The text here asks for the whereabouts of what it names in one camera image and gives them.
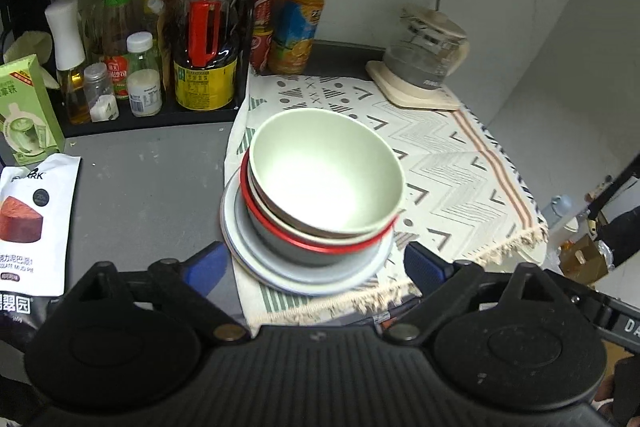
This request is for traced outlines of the white bakery print plate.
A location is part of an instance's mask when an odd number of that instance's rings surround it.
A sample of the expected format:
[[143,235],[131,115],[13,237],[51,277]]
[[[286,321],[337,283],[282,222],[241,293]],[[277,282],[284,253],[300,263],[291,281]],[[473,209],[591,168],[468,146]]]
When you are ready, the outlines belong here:
[[312,297],[344,293],[366,285],[390,257],[393,233],[367,247],[361,254],[348,254],[326,265],[310,265],[284,255],[277,248],[280,239],[264,239],[265,228],[250,215],[241,191],[240,174],[233,173],[224,189],[219,209],[224,243],[241,267],[262,283],[285,291]]

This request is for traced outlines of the red plate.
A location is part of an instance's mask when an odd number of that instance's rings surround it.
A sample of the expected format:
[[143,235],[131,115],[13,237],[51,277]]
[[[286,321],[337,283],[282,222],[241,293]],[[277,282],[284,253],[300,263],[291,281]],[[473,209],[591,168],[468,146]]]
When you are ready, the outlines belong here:
[[239,170],[240,194],[258,236],[276,253],[299,265],[336,265],[337,262],[374,253],[383,239],[393,235],[396,218],[380,230],[347,239],[327,239],[298,231],[278,218],[262,202],[250,174],[250,154]]

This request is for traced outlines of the large pale green bowl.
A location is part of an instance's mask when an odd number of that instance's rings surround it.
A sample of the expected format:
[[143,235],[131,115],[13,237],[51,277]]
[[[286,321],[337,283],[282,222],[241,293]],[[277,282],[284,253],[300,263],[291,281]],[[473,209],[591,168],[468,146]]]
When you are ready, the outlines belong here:
[[275,212],[313,228],[360,234],[397,217],[405,175],[362,122],[325,109],[285,110],[255,131],[250,171]]

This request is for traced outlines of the small pale green bowl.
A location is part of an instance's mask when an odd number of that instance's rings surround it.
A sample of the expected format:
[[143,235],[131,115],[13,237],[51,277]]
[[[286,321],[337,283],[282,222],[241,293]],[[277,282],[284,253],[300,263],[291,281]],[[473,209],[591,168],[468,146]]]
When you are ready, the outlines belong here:
[[262,199],[253,173],[249,165],[243,165],[240,174],[241,194],[245,200],[250,217],[261,225],[276,239],[305,251],[312,251],[322,255],[346,255],[361,251],[393,231],[396,217],[388,220],[381,228],[365,231],[360,234],[345,234],[324,231],[305,225],[292,217],[285,218],[283,213],[277,213]]

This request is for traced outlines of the cardboard box on floor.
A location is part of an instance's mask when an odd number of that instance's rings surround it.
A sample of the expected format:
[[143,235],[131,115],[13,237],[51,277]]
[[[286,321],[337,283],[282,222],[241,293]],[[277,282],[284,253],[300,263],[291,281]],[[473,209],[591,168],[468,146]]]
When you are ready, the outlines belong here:
[[590,236],[577,242],[566,242],[559,254],[560,270],[564,277],[584,285],[593,285],[608,275],[608,262]]

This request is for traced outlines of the patterned table mat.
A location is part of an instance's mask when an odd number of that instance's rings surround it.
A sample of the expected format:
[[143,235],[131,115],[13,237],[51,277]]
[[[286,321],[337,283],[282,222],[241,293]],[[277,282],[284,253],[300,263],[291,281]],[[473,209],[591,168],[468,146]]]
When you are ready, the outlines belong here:
[[240,306],[252,331],[267,324],[348,324],[363,315],[385,319],[398,313],[419,295],[402,264],[411,242],[447,261],[471,260],[498,272],[511,272],[520,262],[544,261],[547,221],[484,124],[466,107],[454,112],[398,108],[370,80],[248,75],[224,173],[231,176],[239,168],[255,131],[268,117],[307,106],[366,124],[394,150],[407,182],[396,245],[366,285],[333,297],[282,293],[235,265]]

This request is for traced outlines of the white lid milk bottle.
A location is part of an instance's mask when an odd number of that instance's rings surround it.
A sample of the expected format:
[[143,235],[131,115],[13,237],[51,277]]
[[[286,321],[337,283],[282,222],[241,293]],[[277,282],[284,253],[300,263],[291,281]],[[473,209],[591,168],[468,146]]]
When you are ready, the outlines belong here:
[[127,38],[127,91],[131,112],[136,117],[156,115],[162,108],[160,69],[149,31],[138,31]]

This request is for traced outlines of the cream kettle base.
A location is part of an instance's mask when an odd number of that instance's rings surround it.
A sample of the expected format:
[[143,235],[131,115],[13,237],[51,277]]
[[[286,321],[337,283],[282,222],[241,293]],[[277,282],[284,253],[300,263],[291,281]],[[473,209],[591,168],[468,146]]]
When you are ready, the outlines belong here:
[[446,86],[426,90],[405,82],[382,61],[369,61],[366,71],[390,103],[408,109],[446,110],[454,112],[462,103]]

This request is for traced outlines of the small glass spice jar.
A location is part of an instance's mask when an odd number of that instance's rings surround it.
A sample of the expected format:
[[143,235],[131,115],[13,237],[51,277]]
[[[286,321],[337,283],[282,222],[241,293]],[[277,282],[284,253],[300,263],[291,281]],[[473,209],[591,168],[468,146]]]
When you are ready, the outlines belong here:
[[97,62],[84,69],[84,91],[92,122],[115,120],[119,116],[113,83],[104,63]]

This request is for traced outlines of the green matcha box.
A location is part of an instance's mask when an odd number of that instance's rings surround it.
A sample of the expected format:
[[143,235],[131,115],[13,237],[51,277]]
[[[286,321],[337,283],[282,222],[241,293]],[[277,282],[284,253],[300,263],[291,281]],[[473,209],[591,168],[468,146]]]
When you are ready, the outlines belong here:
[[62,153],[65,138],[36,54],[1,66],[1,144],[11,165],[28,166]]

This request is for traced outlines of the large soy sauce bottle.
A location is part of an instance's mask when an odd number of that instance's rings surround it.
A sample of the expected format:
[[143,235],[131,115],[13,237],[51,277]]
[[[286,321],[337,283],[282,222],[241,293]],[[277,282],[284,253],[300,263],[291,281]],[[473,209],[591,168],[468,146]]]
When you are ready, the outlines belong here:
[[211,112],[232,101],[239,54],[235,3],[179,0],[175,96],[185,109]]

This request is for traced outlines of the red soda can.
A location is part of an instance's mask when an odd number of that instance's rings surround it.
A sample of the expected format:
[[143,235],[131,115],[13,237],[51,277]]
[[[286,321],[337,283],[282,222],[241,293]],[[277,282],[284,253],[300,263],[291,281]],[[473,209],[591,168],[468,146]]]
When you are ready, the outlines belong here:
[[273,0],[255,0],[254,27],[250,44],[250,64],[255,72],[261,74],[267,66],[267,57],[272,38],[272,4]]

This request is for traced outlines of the green label sauce bottle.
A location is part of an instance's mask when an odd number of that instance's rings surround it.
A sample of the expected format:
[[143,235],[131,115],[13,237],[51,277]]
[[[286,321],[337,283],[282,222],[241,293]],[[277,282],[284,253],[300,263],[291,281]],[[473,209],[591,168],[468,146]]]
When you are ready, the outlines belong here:
[[117,100],[127,100],[127,38],[134,29],[132,0],[103,0],[103,62]]

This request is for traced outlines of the white cap oil sprayer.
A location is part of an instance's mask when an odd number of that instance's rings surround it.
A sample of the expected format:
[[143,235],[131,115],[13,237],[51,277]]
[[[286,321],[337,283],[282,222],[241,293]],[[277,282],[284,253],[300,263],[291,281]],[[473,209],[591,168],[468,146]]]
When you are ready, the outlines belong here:
[[71,124],[91,121],[84,88],[86,54],[80,38],[78,0],[58,0],[44,11],[53,38],[58,83]]

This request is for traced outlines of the orange juice bottle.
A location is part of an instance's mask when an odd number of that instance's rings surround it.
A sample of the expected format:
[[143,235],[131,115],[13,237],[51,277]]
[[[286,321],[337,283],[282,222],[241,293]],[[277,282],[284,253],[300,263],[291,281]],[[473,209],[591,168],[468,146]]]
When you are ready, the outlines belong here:
[[268,57],[271,72],[298,75],[304,71],[323,8],[324,0],[283,0]]

